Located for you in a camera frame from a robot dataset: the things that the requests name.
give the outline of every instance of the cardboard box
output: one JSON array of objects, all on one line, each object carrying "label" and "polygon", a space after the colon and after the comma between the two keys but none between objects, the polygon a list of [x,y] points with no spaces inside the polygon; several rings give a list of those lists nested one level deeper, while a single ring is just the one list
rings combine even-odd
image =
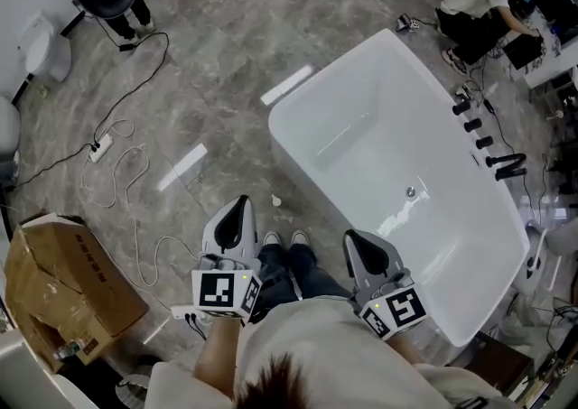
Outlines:
[{"label": "cardboard box", "polygon": [[16,229],[5,274],[6,306],[54,372],[58,347],[76,341],[88,364],[148,310],[90,230],[54,214]]}]

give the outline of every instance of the wooden furniture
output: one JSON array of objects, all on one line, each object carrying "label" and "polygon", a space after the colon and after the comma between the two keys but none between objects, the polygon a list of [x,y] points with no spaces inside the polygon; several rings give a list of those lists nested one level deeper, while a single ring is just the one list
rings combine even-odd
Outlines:
[{"label": "wooden furniture", "polygon": [[533,373],[532,358],[483,332],[478,332],[476,339],[481,341],[482,348],[475,353],[466,369],[483,378],[504,396],[508,396]]}]

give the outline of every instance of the power strip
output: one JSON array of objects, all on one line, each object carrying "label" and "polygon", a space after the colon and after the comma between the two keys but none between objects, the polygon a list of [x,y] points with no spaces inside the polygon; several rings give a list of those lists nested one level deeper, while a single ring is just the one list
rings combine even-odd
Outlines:
[{"label": "power strip", "polygon": [[197,310],[191,304],[182,304],[177,306],[171,306],[171,313],[175,319],[184,320],[186,314],[194,314],[198,319],[204,320],[207,315],[203,311]]},{"label": "power strip", "polygon": [[95,152],[91,152],[89,156],[93,163],[98,162],[107,150],[110,149],[112,146],[112,136],[106,133],[98,140],[98,143],[100,144],[100,147]]}]

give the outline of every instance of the dark hair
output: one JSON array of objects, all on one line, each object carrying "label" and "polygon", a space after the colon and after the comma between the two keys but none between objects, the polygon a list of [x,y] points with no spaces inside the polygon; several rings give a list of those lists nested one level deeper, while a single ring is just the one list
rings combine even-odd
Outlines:
[{"label": "dark hair", "polygon": [[300,368],[294,369],[291,357],[269,359],[261,369],[255,384],[246,383],[240,394],[235,395],[237,409],[307,409],[305,388]]}]

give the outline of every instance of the black faucet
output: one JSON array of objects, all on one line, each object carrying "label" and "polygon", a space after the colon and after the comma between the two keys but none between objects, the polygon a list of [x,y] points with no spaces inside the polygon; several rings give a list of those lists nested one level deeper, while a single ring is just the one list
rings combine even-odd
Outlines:
[{"label": "black faucet", "polygon": [[510,155],[504,155],[503,157],[486,157],[486,165],[490,168],[496,163],[513,162],[496,171],[496,181],[526,174],[527,170],[520,168],[525,161],[526,155],[524,153],[512,153]]}]

